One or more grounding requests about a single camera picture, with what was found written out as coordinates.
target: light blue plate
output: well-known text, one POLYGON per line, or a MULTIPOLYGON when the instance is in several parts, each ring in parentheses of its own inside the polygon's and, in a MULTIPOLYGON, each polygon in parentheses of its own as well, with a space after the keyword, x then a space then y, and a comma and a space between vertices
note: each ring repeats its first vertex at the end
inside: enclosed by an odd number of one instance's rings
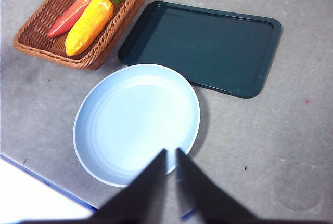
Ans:
POLYGON ((179 73, 155 64, 118 70, 83 100, 74 122, 75 152, 97 180, 125 187, 161 151, 186 154, 199 129, 198 98, 179 73))

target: brown wicker basket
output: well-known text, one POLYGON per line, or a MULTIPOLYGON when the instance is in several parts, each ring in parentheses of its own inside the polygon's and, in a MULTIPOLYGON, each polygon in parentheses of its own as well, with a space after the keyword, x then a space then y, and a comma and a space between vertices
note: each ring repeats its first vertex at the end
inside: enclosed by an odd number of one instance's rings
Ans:
POLYGON ((110 22, 89 48, 79 55, 69 57, 65 51, 67 34, 49 38, 46 33, 74 1, 45 0, 16 34, 14 47, 26 54, 71 68, 98 69, 145 0, 125 0, 114 4, 114 13, 110 22))

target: toy carrot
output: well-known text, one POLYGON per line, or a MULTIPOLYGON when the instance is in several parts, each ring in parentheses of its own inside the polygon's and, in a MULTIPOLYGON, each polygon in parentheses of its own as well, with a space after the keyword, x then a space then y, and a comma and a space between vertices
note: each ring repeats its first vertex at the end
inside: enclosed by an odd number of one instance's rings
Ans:
POLYGON ((91 0, 76 0, 59 19, 55 21, 47 32, 47 36, 54 38, 70 30, 82 15, 84 9, 89 5, 91 0))
POLYGON ((111 19, 113 5, 110 0, 92 0, 67 35, 66 54, 82 53, 111 19))

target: dark green tray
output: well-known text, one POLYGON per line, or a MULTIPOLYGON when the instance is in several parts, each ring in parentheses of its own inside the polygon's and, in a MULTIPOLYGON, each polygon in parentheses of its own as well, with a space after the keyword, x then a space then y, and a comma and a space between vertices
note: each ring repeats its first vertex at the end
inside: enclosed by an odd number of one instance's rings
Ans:
POLYGON ((164 65, 195 85, 251 98, 264 85, 280 33, 273 18, 156 1, 118 57, 126 65, 164 65))

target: gray table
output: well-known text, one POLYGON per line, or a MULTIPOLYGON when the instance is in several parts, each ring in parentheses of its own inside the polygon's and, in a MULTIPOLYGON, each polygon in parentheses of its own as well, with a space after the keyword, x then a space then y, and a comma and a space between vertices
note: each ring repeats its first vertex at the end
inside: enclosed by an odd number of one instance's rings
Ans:
MULTIPOLYGON (((99 70, 72 70, 12 48, 14 34, 42 1, 1 0, 1 153, 99 207, 120 189, 80 165, 73 122, 90 89, 123 67, 117 51, 138 15, 99 70)), ((258 96, 241 99, 194 86, 201 124, 190 156, 259 217, 333 220, 333 1, 164 1, 281 22, 258 96)), ((172 173, 165 223, 178 220, 175 194, 172 173)))

